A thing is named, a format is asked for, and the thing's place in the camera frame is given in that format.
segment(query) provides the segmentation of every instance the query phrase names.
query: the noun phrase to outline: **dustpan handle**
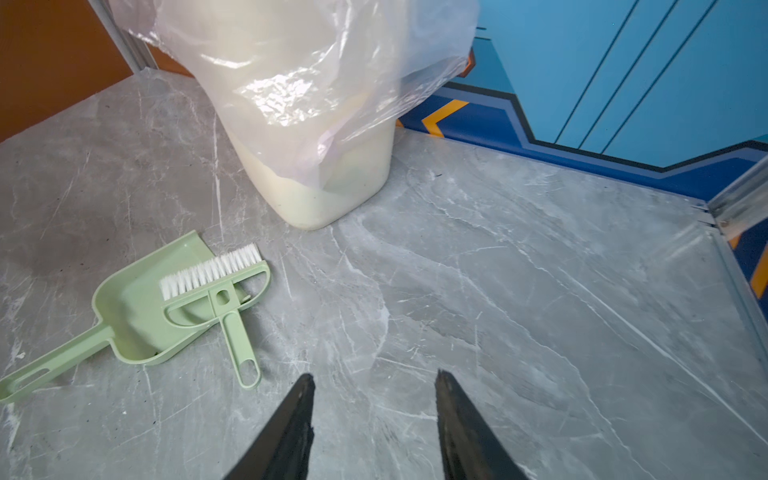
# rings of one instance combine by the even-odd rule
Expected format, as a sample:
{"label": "dustpan handle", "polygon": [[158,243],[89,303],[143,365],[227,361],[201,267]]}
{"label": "dustpan handle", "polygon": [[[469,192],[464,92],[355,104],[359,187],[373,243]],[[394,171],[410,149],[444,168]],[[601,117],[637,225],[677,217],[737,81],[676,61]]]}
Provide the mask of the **dustpan handle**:
{"label": "dustpan handle", "polygon": [[[240,312],[232,310],[221,316],[221,330],[224,333],[224,339],[227,341],[227,348],[230,350],[230,357],[235,368],[237,381],[240,386],[246,390],[255,389],[261,382],[261,369],[256,361],[256,355],[253,354],[253,347],[248,339],[248,333],[245,331],[243,319]],[[241,369],[245,368],[248,361],[253,362],[256,368],[256,379],[253,382],[245,383]]]}
{"label": "dustpan handle", "polygon": [[100,322],[0,380],[0,402],[15,402],[109,345],[112,327]]}

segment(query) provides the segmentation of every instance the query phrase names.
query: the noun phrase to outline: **floor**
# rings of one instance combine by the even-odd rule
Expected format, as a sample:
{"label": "floor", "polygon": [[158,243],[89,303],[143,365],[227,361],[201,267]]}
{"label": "floor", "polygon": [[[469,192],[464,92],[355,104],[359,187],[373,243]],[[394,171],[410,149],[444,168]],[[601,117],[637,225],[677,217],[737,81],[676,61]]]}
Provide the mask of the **floor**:
{"label": "floor", "polygon": [[531,478],[765,478],[768,381],[693,202],[398,129],[384,188],[288,227],[194,80],[145,71],[0,144],[0,366],[85,331],[109,274],[189,230],[257,242],[242,390],[214,327],[101,350],[0,414],[10,478],[223,477],[302,372],[310,478],[442,478],[452,372]]}

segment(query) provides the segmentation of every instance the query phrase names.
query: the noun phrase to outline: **translucent plastic bag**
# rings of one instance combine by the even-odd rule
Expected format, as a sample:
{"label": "translucent plastic bag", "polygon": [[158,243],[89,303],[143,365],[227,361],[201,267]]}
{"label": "translucent plastic bag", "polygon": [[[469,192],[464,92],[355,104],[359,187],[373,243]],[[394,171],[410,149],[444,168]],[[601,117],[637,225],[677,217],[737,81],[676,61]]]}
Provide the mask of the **translucent plastic bag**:
{"label": "translucent plastic bag", "polygon": [[466,66],[479,10],[477,0],[110,4],[118,25],[195,76],[233,141],[311,188]]}

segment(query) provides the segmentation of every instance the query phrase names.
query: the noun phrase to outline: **brush bristles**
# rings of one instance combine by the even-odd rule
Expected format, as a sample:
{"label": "brush bristles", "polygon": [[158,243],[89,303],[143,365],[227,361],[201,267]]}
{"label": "brush bristles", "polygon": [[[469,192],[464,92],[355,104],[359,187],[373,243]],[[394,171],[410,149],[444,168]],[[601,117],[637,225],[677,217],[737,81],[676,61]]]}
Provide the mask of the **brush bristles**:
{"label": "brush bristles", "polygon": [[170,300],[175,296],[194,290],[206,283],[211,283],[222,276],[231,275],[260,261],[261,255],[259,255],[259,250],[252,243],[233,252],[225,253],[180,272],[165,276],[160,280],[163,300]]}

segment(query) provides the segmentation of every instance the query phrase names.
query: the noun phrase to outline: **green dustpan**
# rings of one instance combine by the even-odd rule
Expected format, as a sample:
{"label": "green dustpan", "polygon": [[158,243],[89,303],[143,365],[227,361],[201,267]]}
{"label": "green dustpan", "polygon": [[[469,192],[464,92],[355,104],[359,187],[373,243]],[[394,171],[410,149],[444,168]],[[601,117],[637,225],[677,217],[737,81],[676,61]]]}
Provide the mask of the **green dustpan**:
{"label": "green dustpan", "polygon": [[133,365],[171,358],[214,322],[191,329],[166,321],[160,279],[213,257],[192,231],[111,275],[91,301],[96,326],[0,380],[0,402],[20,399],[107,345],[120,361]]}

